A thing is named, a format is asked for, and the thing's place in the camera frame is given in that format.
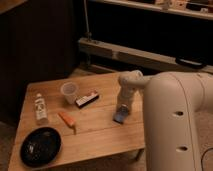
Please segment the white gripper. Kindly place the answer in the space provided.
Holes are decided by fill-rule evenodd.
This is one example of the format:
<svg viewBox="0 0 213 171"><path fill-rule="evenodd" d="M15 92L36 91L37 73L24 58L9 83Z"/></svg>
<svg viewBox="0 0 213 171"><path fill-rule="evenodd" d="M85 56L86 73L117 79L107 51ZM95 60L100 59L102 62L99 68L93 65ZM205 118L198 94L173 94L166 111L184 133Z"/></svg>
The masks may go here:
<svg viewBox="0 0 213 171"><path fill-rule="evenodd" d="M134 89L128 87L121 87L117 96L117 106L119 109L122 105L125 105L129 110L132 110L132 103L134 99Z"/></svg>

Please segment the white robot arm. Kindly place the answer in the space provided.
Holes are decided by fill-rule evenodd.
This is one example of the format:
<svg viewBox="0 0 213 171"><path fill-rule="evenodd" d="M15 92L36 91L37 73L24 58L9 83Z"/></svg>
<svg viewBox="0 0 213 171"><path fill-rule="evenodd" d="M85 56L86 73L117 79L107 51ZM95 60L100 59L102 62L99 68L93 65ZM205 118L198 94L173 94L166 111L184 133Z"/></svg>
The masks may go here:
<svg viewBox="0 0 213 171"><path fill-rule="evenodd" d="M142 97L147 171L202 171L195 114L213 113L213 75L139 70L119 75L117 105Z"/></svg>

